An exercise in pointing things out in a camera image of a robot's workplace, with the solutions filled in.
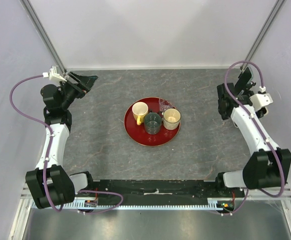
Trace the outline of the black phone stand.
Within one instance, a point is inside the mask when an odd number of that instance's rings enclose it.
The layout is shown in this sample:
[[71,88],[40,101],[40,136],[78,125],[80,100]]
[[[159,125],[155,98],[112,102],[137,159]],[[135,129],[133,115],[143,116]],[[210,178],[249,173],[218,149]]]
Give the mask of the black phone stand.
[[256,85],[256,83],[254,83],[252,79],[253,75],[250,72],[241,73],[239,75],[238,81],[235,85],[235,89],[238,95],[246,94],[247,91],[249,91],[253,86]]

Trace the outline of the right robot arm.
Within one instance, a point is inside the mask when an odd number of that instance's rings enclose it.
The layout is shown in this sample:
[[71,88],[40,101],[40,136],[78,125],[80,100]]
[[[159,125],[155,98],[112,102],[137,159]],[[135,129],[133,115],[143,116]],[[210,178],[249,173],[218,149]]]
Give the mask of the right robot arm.
[[[91,91],[71,106],[66,169],[119,180],[211,180],[224,172],[214,190],[227,196],[243,185],[242,171],[254,152],[282,144],[270,132],[258,132],[250,107],[221,118],[217,86],[224,75],[222,69],[100,71]],[[176,136],[154,147],[137,143],[124,127],[128,108],[146,97],[168,100],[181,114]]]

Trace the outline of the black phone clear case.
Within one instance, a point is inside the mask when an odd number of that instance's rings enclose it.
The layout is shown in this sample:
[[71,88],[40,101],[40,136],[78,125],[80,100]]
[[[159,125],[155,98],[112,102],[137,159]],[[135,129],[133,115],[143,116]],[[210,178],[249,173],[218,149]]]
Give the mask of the black phone clear case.
[[245,95],[252,87],[252,71],[250,67],[247,67],[243,72],[238,76],[238,81],[234,85],[236,95]]

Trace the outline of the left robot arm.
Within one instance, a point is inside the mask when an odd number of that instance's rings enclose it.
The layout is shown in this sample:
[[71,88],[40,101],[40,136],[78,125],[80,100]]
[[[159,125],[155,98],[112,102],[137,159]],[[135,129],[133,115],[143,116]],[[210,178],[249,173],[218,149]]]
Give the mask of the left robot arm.
[[69,72],[68,77],[69,80],[60,81],[59,86],[48,84],[41,89],[46,105],[43,110],[46,140],[40,161],[34,170],[26,173],[26,184],[39,209],[71,203],[77,192],[89,197],[95,191],[88,171],[72,175],[65,172],[63,157],[72,125],[69,106],[75,99],[83,98],[98,77],[73,72]]

